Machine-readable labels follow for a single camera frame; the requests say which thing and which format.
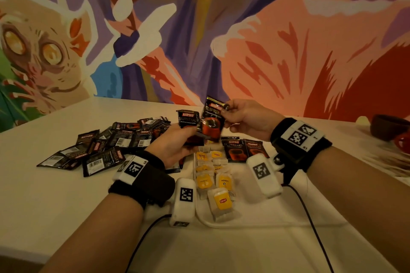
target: hand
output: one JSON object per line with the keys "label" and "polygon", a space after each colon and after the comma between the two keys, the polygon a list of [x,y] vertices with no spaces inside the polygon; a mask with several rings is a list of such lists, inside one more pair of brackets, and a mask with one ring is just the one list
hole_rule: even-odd
{"label": "hand", "polygon": [[285,117],[249,99],[233,99],[227,102],[229,111],[223,110],[225,128],[232,133],[244,133],[264,141],[271,140],[274,128]]}
{"label": "hand", "polygon": [[145,150],[159,157],[165,168],[171,167],[197,150],[197,147],[183,147],[188,137],[193,136],[195,132],[196,127],[180,128],[173,124]]}

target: white tray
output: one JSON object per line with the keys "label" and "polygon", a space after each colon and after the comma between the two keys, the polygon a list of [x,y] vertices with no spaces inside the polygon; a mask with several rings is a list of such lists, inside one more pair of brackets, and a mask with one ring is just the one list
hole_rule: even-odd
{"label": "white tray", "polygon": [[[271,143],[264,142],[268,154],[275,154]],[[258,184],[251,176],[246,164],[229,163],[236,185],[234,209],[236,218],[216,223],[213,219],[208,199],[200,200],[197,193],[196,214],[198,219],[212,228],[247,228],[247,227],[283,227],[310,226],[299,198],[288,187],[283,188],[280,196],[266,199],[259,190]],[[195,179],[196,158],[193,162],[193,178]],[[281,182],[281,173],[276,174]],[[326,200],[319,190],[310,182],[303,171],[293,177],[293,186],[303,198],[315,225],[343,225],[347,221]]]}

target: white plastic device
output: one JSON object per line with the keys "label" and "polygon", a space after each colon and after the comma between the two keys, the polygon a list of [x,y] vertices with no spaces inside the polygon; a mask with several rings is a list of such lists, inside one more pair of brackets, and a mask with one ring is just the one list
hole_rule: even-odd
{"label": "white plastic device", "polygon": [[283,191],[283,187],[275,176],[275,171],[282,169],[284,165],[274,164],[274,158],[271,158],[271,162],[262,153],[258,153],[249,157],[246,161],[252,176],[256,179],[260,190],[267,198],[279,195]]}
{"label": "white plastic device", "polygon": [[178,178],[175,184],[171,227],[187,227],[195,218],[196,184],[189,178]]}

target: forearm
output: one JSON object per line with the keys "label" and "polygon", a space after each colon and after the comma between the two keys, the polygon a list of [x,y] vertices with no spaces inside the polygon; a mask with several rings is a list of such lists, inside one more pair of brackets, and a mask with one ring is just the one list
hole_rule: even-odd
{"label": "forearm", "polygon": [[107,195],[41,273],[124,272],[138,242],[142,215],[132,198]]}
{"label": "forearm", "polygon": [[308,177],[332,205],[400,272],[410,272],[410,187],[330,147]]}

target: person's right hand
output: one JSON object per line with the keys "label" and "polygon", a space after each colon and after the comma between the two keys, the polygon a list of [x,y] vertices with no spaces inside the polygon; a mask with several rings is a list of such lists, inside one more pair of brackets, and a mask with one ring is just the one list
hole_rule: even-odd
{"label": "person's right hand", "polygon": [[250,99],[233,99],[227,102],[229,111],[221,111],[226,119],[225,128],[232,133],[244,133],[264,141],[270,141],[274,128],[285,117]]}

